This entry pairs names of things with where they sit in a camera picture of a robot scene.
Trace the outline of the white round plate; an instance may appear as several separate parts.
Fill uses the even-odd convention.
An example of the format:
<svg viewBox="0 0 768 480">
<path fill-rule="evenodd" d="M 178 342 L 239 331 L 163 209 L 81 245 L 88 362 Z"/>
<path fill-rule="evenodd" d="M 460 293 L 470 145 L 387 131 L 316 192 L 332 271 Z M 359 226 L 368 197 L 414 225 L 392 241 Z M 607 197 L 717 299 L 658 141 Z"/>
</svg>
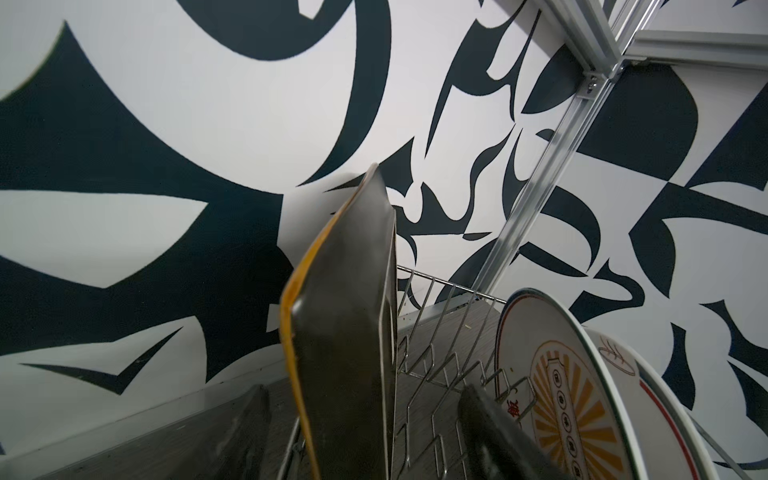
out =
<svg viewBox="0 0 768 480">
<path fill-rule="evenodd" d="M 617 387 L 651 479 L 716 479 L 693 420 L 670 387 L 634 349 L 588 328 Z"/>
<path fill-rule="evenodd" d="M 509 384 L 502 408 L 571 479 L 646 479 L 618 390 L 579 322 L 549 295 L 523 288 L 500 314 L 493 368 Z"/>
</svg>

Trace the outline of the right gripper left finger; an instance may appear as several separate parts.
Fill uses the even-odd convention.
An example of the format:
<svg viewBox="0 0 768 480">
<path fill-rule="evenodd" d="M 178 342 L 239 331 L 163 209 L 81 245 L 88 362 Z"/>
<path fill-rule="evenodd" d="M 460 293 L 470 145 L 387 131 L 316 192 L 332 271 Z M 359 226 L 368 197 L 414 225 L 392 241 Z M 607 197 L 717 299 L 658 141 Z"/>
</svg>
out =
<svg viewBox="0 0 768 480">
<path fill-rule="evenodd" d="M 263 385 L 46 474 L 46 479 L 257 479 L 272 414 Z"/>
</svg>

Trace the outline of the white round plate front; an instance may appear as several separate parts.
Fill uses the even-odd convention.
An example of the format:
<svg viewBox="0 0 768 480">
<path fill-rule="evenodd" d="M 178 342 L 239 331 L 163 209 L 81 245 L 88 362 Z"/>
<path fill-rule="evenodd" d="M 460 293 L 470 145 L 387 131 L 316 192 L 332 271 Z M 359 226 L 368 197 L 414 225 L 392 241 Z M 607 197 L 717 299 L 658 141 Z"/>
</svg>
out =
<svg viewBox="0 0 768 480">
<path fill-rule="evenodd" d="M 588 328 L 617 387 L 651 479 L 716 479 L 693 420 L 670 387 L 634 349 Z"/>
</svg>

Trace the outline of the white round plate back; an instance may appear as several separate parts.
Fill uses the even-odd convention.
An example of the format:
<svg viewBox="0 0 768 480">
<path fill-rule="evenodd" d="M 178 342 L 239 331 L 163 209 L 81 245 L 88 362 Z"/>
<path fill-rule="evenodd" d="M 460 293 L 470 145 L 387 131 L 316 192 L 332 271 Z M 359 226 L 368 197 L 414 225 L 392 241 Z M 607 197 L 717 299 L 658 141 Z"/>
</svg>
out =
<svg viewBox="0 0 768 480">
<path fill-rule="evenodd" d="M 493 368 L 509 384 L 502 408 L 571 479 L 646 479 L 618 390 L 579 322 L 549 295 L 523 288 L 500 314 Z"/>
</svg>

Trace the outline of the black square plate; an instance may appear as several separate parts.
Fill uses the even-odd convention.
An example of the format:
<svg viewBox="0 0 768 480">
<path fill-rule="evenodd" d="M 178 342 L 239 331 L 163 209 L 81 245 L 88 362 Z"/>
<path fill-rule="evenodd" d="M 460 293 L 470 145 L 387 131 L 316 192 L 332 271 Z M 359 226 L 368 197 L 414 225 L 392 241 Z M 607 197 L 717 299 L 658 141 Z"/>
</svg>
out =
<svg viewBox="0 0 768 480">
<path fill-rule="evenodd" d="M 290 276 L 279 335 L 315 479 L 391 475 L 396 218 L 377 164 Z"/>
</svg>

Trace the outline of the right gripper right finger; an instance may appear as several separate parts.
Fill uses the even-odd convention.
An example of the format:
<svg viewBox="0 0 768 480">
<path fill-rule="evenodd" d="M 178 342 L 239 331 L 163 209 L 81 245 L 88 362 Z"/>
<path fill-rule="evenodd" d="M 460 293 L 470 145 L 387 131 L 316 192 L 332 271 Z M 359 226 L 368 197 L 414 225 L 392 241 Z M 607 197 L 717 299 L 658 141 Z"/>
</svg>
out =
<svg viewBox="0 0 768 480">
<path fill-rule="evenodd" d="M 469 385 L 458 420 L 470 469 L 477 479 L 567 479 L 483 388 Z"/>
</svg>

